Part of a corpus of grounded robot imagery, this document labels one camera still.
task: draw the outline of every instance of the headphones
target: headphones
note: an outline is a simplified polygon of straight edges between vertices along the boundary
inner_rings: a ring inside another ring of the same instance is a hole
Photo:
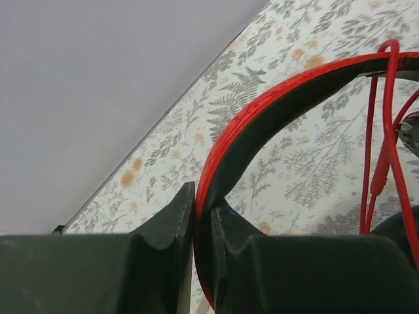
[[[389,46],[392,51],[385,52]],[[211,149],[204,165],[196,194],[194,218],[194,255],[196,269],[202,290],[212,307],[214,307],[214,302],[212,295],[213,270],[210,211],[227,202],[225,196],[239,181],[259,150],[274,135],[299,116],[337,93],[357,77],[372,77],[373,84],[374,81],[378,80],[378,77],[387,76],[389,78],[391,75],[394,78],[397,77],[399,79],[419,82],[419,52],[399,53],[398,50],[399,46],[397,41],[389,40],[380,47],[378,53],[334,61],[291,77],[254,99],[223,130]],[[391,93],[392,98],[392,87],[391,85],[388,87],[386,82],[387,88],[387,92]],[[392,118],[391,100],[390,119]],[[387,116],[384,113],[384,122],[388,119],[388,113]],[[397,141],[395,129],[389,129],[387,132],[392,133],[392,135],[388,135],[388,138],[386,137],[384,140],[383,148],[385,149],[382,152],[388,151],[386,145],[393,145],[395,151],[395,142]],[[387,172],[391,166],[393,173],[395,173],[397,164],[395,166],[393,165],[390,153],[388,154],[388,157],[386,157],[387,155],[385,153],[382,154],[384,156],[383,163],[385,164],[387,162],[388,164]],[[396,180],[396,184],[398,190],[402,188],[399,181]],[[405,214],[403,212],[403,218],[409,214],[412,215],[411,208],[410,213]]]

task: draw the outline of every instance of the orange flower pattern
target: orange flower pattern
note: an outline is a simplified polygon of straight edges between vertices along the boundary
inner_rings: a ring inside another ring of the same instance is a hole
[[[259,224],[259,229],[261,230],[261,232],[263,232],[264,234],[266,234],[268,236],[272,233],[272,229],[271,229],[269,223],[267,223],[267,222],[261,222]]]
[[[139,171],[141,167],[143,167],[143,160],[141,158],[135,159],[132,164],[132,171]]]
[[[371,3],[372,8],[374,8],[374,9],[378,9],[382,5],[383,5],[383,1],[382,0],[376,0],[376,1],[373,1]]]
[[[310,57],[304,62],[304,70],[313,69],[324,63],[326,63],[326,59],[323,56]]]
[[[132,171],[126,171],[120,178],[120,185],[123,188],[129,188],[134,181],[134,173]]]
[[[204,142],[205,137],[202,135],[202,133],[198,133],[198,134],[195,135],[195,139],[198,142]]]
[[[179,158],[181,155],[181,152],[179,152],[178,150],[173,151],[173,158]]]
[[[298,60],[298,59],[300,59],[302,57],[303,54],[304,54],[304,50],[303,49],[301,49],[301,48],[296,49],[293,52],[293,59],[294,60]]]
[[[312,39],[311,41],[308,42],[308,46],[310,48],[317,48],[318,44],[319,44],[319,42],[315,39]]]

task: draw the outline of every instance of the red headphones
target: red headphones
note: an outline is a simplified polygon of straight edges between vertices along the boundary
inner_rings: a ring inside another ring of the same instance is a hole
[[[404,114],[419,96],[416,92],[392,121],[395,78],[419,82],[419,52],[399,53],[396,40],[386,41],[378,53],[328,63],[300,73],[269,89],[245,107],[223,130],[206,160],[196,195],[194,255],[200,284],[213,307],[210,211],[225,202],[246,167],[274,135],[286,125],[319,105],[357,77],[372,77],[365,143],[365,169],[359,232],[368,234],[374,203],[386,184],[390,166],[395,177],[403,220],[416,267],[419,269],[419,239],[405,180],[396,151],[397,131]],[[371,183],[367,210],[371,134],[378,77],[386,77],[383,101],[385,140]]]

